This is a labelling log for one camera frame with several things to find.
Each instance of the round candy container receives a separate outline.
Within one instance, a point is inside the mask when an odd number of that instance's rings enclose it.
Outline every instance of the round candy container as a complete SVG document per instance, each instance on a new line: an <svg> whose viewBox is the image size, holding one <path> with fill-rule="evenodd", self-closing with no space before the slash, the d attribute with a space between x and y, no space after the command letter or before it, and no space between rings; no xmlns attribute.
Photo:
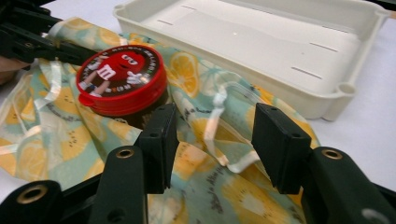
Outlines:
<svg viewBox="0 0 396 224"><path fill-rule="evenodd" d="M151 112L167 101L161 55L139 45L93 55L77 73L79 101L93 112L143 129Z"/></svg>

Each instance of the fruit print fabric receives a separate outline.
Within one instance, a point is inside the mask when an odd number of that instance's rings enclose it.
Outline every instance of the fruit print fabric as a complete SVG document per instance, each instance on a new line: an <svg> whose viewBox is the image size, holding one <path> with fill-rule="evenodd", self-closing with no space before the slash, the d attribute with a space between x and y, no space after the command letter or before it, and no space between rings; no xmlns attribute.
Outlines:
<svg viewBox="0 0 396 224"><path fill-rule="evenodd" d="M254 105L263 102L283 110L317 147L312 129L295 110L239 75L147 36L119 36L79 18L58 23L49 36L95 50L146 45L163 56L180 145L172 188L148 196L149 223L304 223L299 196L272 188L249 143ZM134 143L140 130L78 102L78 69L40 60L3 103L0 166L10 174L53 179L67 189L102 172L113 148Z"/></svg>

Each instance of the white tabletop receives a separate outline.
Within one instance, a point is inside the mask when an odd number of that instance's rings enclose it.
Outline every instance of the white tabletop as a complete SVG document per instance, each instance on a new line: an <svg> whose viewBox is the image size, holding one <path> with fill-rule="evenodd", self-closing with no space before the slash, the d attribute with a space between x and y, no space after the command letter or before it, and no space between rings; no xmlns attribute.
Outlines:
<svg viewBox="0 0 396 224"><path fill-rule="evenodd" d="M112 11L125 0L57 0L53 17L78 16L116 33ZM0 103L12 89L0 88ZM320 143L345 151L374 183L396 191L396 20L388 19L356 83L356 96L336 121L309 120Z"/></svg>

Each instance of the red lid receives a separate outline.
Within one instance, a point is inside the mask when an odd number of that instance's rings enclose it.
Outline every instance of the red lid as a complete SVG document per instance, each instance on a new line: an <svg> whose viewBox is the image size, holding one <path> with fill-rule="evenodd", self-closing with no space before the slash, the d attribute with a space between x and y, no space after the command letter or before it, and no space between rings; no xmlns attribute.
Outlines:
<svg viewBox="0 0 396 224"><path fill-rule="evenodd" d="M79 69L79 101L102 115L133 114L166 90L161 55L140 45L119 46L93 55Z"/></svg>

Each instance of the white basket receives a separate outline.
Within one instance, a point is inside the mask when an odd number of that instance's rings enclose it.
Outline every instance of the white basket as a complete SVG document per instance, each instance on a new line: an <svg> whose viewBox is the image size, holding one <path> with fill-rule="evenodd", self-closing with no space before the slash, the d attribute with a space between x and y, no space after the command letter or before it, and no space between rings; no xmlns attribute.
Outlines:
<svg viewBox="0 0 396 224"><path fill-rule="evenodd" d="M133 0L114 15L123 32L238 73L307 119L335 120L389 12L355 0Z"/></svg>

